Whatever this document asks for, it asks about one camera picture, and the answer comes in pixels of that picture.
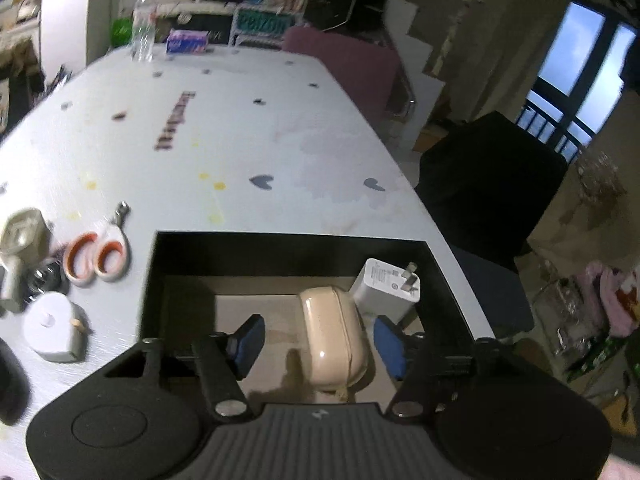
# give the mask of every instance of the yellow stain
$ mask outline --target yellow stain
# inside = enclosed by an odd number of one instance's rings
[[[209,221],[212,224],[220,225],[225,222],[225,218],[220,213],[215,213],[213,215],[209,215]]]

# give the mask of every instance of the plastic bottle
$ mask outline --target plastic bottle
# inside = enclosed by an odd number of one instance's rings
[[[156,0],[137,0],[133,10],[131,57],[133,61],[151,61],[156,42]]]

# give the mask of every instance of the scissors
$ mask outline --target scissors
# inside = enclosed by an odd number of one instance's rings
[[[129,211],[129,205],[120,202],[101,234],[83,233],[66,247],[62,262],[71,283],[87,286],[95,276],[105,282],[114,282],[123,276],[129,266],[129,245],[122,224]]]

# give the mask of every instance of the purple box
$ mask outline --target purple box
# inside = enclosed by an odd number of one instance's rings
[[[209,33],[206,30],[174,30],[166,40],[168,54],[199,54],[207,50]]]

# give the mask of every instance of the white table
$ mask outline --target white table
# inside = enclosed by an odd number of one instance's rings
[[[0,317],[0,337],[31,383],[26,414],[10,428],[0,425],[0,476],[35,479],[24,443],[32,416],[138,338],[157,231],[425,240],[472,335],[493,335],[420,199],[318,60],[227,48],[173,60],[158,51],[156,58],[138,64],[126,48],[109,54],[41,103],[0,146],[0,183],[7,182],[0,222],[34,206],[63,242],[126,200],[132,254],[121,281],[70,292],[93,330],[85,362],[43,361],[23,341],[20,315]],[[173,149],[156,151],[183,91],[196,92],[186,121]],[[112,120],[119,112],[126,118]],[[250,183],[258,174],[274,177],[272,190]],[[367,178],[386,191],[365,187]]]

